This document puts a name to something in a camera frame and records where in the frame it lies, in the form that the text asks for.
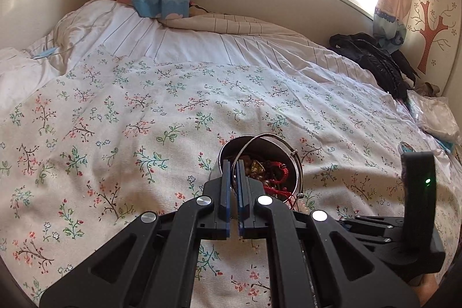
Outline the operator right hand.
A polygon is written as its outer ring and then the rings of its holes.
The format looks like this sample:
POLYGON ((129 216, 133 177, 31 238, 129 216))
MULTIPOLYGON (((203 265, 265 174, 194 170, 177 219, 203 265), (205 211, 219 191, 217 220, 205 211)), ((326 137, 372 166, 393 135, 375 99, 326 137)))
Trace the operator right hand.
POLYGON ((438 290, 439 284, 434 274, 428 274, 421 278, 419 285, 412 286, 411 288, 417 295, 422 307, 438 290))

